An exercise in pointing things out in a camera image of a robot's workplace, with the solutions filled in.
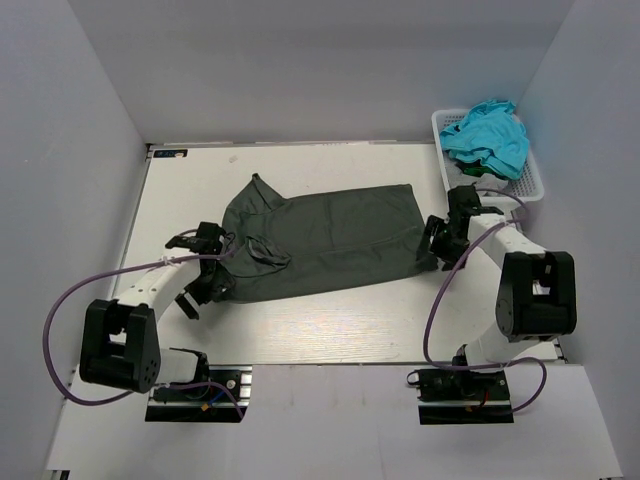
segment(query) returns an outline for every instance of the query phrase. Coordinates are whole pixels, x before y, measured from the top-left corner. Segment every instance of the wall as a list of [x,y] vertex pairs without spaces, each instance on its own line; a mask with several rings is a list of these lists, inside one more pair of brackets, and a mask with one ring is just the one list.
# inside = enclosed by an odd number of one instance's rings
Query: wall
[[640,479],[640,4],[578,0],[520,103],[545,183],[530,232],[576,261],[586,366],[625,478]]
[[[114,267],[144,174],[144,144],[65,0],[0,3],[0,352],[2,478],[40,478],[61,396],[41,349],[62,291]],[[52,337],[63,378],[78,360],[84,307]]]
[[147,142],[432,137],[518,100],[573,0],[70,0]]

